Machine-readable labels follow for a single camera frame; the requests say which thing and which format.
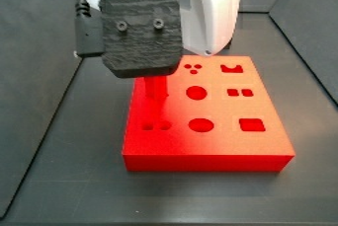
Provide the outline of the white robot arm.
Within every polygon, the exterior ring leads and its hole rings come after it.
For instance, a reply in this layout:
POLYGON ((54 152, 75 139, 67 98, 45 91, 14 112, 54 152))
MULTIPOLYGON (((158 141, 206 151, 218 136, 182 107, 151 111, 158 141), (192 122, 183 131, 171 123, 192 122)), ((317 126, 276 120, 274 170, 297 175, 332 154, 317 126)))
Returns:
POLYGON ((119 78, 174 73, 185 50, 217 54, 232 41, 241 0, 77 0, 77 54, 119 78))

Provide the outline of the black textured gripper block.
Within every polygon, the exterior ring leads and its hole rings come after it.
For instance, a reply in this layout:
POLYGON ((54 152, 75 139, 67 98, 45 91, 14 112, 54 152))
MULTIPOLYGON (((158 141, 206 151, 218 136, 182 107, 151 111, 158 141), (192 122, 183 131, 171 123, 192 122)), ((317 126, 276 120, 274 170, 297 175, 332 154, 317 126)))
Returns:
POLYGON ((103 63, 119 78, 170 75, 182 58, 178 0, 101 0, 103 63))

